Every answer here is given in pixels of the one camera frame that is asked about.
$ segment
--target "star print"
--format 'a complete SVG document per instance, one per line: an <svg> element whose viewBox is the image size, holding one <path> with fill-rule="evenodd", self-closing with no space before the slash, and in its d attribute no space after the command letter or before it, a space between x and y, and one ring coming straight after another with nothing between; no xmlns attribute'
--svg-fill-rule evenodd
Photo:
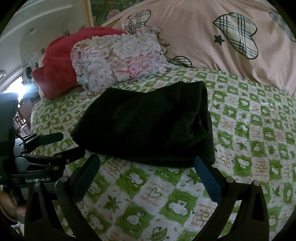
<svg viewBox="0 0 296 241"><path fill-rule="evenodd" d="M220 44L220 46L222 46L222 43L225 42L225 40L222 39L221 34L219 36L214 35L215 37L215 43Z"/></svg>

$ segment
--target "red blanket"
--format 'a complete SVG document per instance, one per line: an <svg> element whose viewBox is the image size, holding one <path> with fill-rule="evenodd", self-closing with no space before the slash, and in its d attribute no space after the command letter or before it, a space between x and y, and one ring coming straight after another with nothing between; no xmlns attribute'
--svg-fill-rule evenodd
<svg viewBox="0 0 296 241"><path fill-rule="evenodd" d="M70 36L59 37L46 48L42 64L35 69L32 77L44 93L46 99L52 99L77 85L76 72L72 66L70 52L73 46L92 36L121 35L123 31L107 27L82 28Z"/></svg>

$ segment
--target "ruffled pillow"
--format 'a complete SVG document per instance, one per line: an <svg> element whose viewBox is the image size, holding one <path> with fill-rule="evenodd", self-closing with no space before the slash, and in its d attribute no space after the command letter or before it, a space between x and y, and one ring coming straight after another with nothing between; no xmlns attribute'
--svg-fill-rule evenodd
<svg viewBox="0 0 296 241"><path fill-rule="evenodd" d="M94 36L78 42L70 54L78 83L85 90L101 91L119 82L166 73L174 65L164 56L169 44L159 38L159 32L145 26L134 35Z"/></svg>

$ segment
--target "black towel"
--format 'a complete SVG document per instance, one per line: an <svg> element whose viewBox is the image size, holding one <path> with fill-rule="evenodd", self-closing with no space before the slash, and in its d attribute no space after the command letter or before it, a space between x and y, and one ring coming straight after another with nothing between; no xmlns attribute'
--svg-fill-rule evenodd
<svg viewBox="0 0 296 241"><path fill-rule="evenodd" d="M192 167L215 162L207 89L177 82L148 93L108 88L71 132L85 149L144 164Z"/></svg>

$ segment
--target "bright light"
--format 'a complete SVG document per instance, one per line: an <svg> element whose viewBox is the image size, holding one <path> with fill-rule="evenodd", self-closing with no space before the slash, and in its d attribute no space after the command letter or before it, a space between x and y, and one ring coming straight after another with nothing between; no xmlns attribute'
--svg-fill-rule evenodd
<svg viewBox="0 0 296 241"><path fill-rule="evenodd" d="M17 93L18 94L18 100L20 101L24 94L26 94L26 87L22 84L22 77L20 76L17 78L13 83L10 84L10 86L7 88L7 90L4 91L4 93Z"/></svg>

